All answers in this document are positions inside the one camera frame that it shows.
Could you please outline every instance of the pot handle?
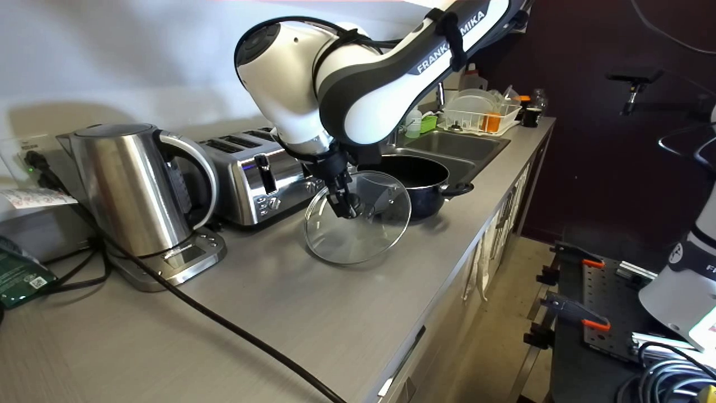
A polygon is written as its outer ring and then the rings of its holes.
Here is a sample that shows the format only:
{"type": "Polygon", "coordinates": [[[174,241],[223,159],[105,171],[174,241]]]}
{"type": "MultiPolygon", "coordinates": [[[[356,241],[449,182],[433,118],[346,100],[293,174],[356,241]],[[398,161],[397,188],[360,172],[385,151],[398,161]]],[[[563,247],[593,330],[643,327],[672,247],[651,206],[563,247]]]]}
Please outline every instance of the pot handle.
{"type": "Polygon", "coordinates": [[[458,196],[466,196],[466,192],[472,192],[472,188],[475,188],[475,183],[458,183],[458,185],[455,185],[455,188],[446,188],[446,190],[441,190],[441,196],[444,197],[458,197],[458,196]]]}
{"type": "Polygon", "coordinates": [[[171,145],[171,149],[176,149],[176,151],[190,155],[200,163],[200,168],[203,171],[203,174],[209,179],[210,199],[209,199],[209,208],[206,208],[203,218],[192,227],[192,231],[196,231],[210,220],[210,216],[218,208],[220,182],[218,182],[214,166],[203,157],[201,149],[190,138],[181,138],[181,137],[174,137],[174,135],[168,135],[168,132],[158,132],[158,141],[171,145]]]}

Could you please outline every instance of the kitchen sink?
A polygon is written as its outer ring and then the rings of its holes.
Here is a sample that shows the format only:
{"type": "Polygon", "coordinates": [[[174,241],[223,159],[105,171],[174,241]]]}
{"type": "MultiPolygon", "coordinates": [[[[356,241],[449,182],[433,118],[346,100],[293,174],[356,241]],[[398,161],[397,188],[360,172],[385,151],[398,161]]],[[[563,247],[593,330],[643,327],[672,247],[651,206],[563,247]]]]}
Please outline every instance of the kitchen sink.
{"type": "Polygon", "coordinates": [[[444,163],[448,168],[448,190],[470,183],[511,141],[498,137],[476,137],[437,132],[413,141],[398,141],[385,155],[410,155],[444,163]]]}

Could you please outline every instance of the electric kettle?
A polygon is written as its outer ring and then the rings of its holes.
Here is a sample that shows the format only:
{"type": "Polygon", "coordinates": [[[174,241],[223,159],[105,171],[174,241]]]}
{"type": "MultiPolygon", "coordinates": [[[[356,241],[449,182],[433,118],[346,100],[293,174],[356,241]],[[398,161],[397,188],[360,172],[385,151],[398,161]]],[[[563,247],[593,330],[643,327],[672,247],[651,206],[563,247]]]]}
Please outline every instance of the electric kettle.
{"type": "MultiPolygon", "coordinates": [[[[218,264],[225,245],[203,229],[218,206],[218,174],[203,149],[155,126],[99,123],[70,135],[83,202],[99,229],[126,253],[172,284],[218,264]],[[209,202],[192,206],[180,159],[196,166],[209,202]]],[[[161,286],[131,257],[110,247],[110,259],[130,284],[161,286]]]]}

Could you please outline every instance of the kettle handle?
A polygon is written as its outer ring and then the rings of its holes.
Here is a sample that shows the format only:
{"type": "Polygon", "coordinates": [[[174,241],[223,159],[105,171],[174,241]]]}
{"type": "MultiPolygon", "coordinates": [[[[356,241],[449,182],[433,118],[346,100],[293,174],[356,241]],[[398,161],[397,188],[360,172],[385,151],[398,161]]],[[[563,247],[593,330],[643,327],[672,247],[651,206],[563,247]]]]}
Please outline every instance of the kettle handle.
{"type": "Polygon", "coordinates": [[[201,149],[194,141],[181,138],[181,137],[174,137],[174,135],[168,135],[168,132],[158,132],[158,141],[166,143],[166,145],[184,151],[206,172],[210,199],[209,199],[206,216],[192,227],[192,231],[196,231],[210,220],[210,216],[218,208],[218,199],[220,199],[218,172],[214,172],[212,163],[203,157],[201,149]]]}

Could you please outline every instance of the toaster lever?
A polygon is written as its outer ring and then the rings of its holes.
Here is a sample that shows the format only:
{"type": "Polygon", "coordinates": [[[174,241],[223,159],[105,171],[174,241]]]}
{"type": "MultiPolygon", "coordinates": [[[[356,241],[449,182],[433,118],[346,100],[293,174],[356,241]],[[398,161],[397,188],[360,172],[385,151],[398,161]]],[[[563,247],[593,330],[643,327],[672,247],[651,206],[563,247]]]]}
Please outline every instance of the toaster lever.
{"type": "Polygon", "coordinates": [[[271,166],[268,166],[267,155],[258,155],[252,161],[260,168],[260,174],[262,174],[267,192],[274,192],[275,190],[275,179],[271,174],[271,166]]]}

